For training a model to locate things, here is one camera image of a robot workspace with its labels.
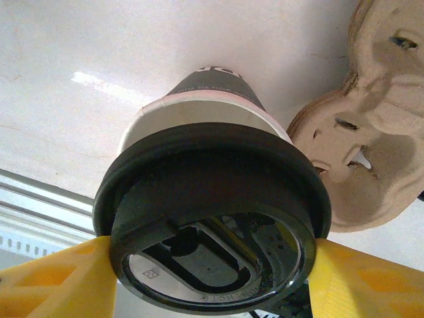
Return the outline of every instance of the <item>paper coffee cup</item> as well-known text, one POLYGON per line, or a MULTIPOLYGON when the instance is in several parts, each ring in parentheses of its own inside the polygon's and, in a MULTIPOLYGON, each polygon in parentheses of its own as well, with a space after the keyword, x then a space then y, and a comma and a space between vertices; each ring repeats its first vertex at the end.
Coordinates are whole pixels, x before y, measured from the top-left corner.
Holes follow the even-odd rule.
POLYGON ((143 107, 126 129, 118 153, 158 131, 194 123, 245 125, 292 143, 241 75, 207 66, 190 74, 165 97, 143 107))

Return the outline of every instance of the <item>metal frame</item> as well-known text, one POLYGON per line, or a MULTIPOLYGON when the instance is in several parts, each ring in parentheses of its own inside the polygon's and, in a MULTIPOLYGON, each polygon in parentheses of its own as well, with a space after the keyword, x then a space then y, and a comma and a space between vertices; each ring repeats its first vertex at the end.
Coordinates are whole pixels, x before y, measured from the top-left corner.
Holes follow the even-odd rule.
POLYGON ((93 200, 0 170, 0 249, 31 258, 95 237, 93 200))

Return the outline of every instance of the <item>black plastic lid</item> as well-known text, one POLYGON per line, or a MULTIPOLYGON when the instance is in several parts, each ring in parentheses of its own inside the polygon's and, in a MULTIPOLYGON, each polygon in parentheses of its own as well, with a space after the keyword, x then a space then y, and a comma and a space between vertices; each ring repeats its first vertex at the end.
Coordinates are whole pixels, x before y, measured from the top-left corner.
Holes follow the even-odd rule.
POLYGON ((98 235, 135 295, 160 307, 224 314, 299 288, 329 232, 327 192, 309 160, 258 129, 223 123, 144 138, 108 170, 98 235))

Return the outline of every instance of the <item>yellow plastic holder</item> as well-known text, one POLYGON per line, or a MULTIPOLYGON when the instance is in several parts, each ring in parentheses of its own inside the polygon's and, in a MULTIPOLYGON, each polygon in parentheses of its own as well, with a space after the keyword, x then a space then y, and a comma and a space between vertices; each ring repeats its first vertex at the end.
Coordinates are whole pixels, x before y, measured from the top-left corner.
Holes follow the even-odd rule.
POLYGON ((424 318, 424 272, 323 238, 309 291, 314 318, 424 318))
POLYGON ((117 278, 110 237, 0 271, 0 318, 108 318, 117 278))

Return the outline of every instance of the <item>white surface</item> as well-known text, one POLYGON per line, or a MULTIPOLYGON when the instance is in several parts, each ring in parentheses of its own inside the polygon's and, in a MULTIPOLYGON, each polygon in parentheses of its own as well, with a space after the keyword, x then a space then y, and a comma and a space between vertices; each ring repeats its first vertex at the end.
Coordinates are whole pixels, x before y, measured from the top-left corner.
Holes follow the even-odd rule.
POLYGON ((0 168, 93 197, 144 105, 240 73, 287 127, 341 85, 351 0, 0 0, 0 168))

